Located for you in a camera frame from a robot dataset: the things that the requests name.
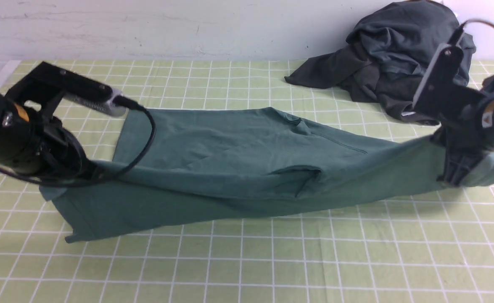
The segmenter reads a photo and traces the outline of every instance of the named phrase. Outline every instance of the white wall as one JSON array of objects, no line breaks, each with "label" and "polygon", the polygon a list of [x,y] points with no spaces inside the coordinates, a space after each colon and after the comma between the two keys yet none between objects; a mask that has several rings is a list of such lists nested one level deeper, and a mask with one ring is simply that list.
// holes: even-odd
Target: white wall
[{"label": "white wall", "polygon": [[[0,0],[0,60],[301,59],[333,52],[390,0]],[[494,21],[494,0],[445,0]],[[476,58],[494,31],[472,25]]]}]

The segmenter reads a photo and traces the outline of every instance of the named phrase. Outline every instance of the screw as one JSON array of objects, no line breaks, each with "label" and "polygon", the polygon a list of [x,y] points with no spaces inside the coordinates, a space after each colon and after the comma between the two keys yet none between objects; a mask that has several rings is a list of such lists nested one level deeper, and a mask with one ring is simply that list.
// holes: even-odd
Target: screw
[{"label": "screw", "polygon": [[13,122],[13,114],[8,112],[5,116],[4,119],[2,120],[2,126],[3,127],[8,127],[12,124]]}]

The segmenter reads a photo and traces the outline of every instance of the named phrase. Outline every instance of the cutting mat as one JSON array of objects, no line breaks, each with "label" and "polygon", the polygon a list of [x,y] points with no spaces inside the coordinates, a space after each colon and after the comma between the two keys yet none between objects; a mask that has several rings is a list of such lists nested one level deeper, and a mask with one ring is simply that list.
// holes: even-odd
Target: cutting mat
[{"label": "cutting mat", "polygon": [[[21,62],[1,92],[37,63]],[[301,61],[51,63],[151,108],[272,106],[398,142],[435,130],[391,121],[339,89],[286,84]],[[475,61],[470,86],[492,73],[494,61]],[[111,159],[122,119],[64,101],[56,115],[91,158]],[[0,175],[0,303],[494,303],[494,186],[91,243],[68,245],[68,234],[35,186]]]}]

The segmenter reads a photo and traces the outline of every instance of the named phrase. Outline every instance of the orange label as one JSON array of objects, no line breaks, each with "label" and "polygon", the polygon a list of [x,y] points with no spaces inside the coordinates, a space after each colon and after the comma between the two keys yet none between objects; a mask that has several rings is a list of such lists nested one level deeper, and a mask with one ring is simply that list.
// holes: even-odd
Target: orange label
[{"label": "orange label", "polygon": [[28,113],[18,104],[13,103],[15,108],[17,109],[18,115],[26,122],[30,122],[30,117],[28,117]]}]

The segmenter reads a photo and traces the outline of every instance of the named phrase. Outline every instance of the warning label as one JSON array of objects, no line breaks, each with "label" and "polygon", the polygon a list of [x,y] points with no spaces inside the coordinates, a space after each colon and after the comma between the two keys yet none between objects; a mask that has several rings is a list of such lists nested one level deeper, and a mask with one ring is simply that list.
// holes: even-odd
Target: warning label
[{"label": "warning label", "polygon": [[483,128],[489,128],[493,126],[493,112],[494,112],[494,101],[488,104],[483,112],[482,126]]}]

